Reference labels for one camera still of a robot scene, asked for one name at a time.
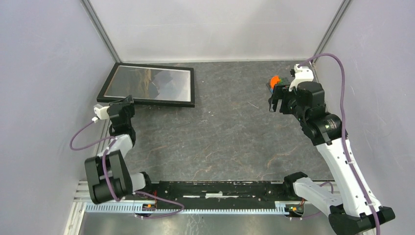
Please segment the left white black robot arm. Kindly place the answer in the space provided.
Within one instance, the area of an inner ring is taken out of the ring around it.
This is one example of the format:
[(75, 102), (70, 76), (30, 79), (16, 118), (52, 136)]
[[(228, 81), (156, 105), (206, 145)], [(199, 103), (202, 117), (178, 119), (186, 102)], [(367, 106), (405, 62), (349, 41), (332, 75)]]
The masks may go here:
[(97, 104), (94, 113), (97, 120), (108, 119), (111, 125), (108, 146), (84, 162), (92, 202), (120, 201), (133, 192), (141, 199), (149, 199), (154, 193), (149, 175), (146, 172), (131, 175), (124, 160), (136, 143), (136, 132), (131, 124), (135, 115), (132, 96), (107, 106)]

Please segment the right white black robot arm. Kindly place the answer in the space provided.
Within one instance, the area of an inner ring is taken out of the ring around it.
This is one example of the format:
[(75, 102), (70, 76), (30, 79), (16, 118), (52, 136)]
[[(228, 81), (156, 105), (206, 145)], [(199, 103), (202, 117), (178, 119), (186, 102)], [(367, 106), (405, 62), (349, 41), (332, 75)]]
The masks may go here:
[(392, 208), (381, 205), (368, 187), (350, 149), (341, 119), (326, 110), (324, 90), (313, 81), (295, 87), (277, 83), (269, 99), (270, 111), (293, 115), (303, 133), (323, 156), (337, 184), (333, 195), (314, 183), (305, 173), (296, 172), (283, 180), (283, 195), (310, 202), (327, 216), (338, 235), (375, 234), (395, 219)]

